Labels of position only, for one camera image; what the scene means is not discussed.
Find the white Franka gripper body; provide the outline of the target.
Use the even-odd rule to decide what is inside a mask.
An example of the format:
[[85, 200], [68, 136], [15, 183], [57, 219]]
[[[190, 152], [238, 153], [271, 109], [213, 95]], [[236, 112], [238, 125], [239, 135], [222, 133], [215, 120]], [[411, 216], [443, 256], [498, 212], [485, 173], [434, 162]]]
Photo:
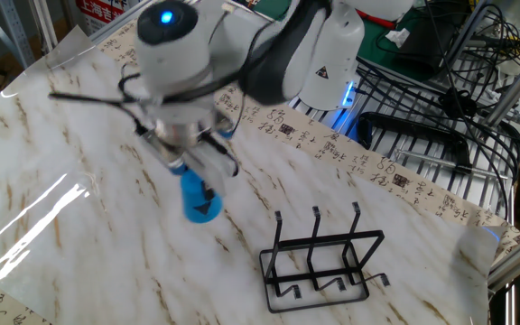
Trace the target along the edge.
[[213, 135], [202, 135], [196, 145], [183, 153], [182, 158], [187, 167], [221, 197], [228, 194], [232, 180], [239, 173], [236, 158]]

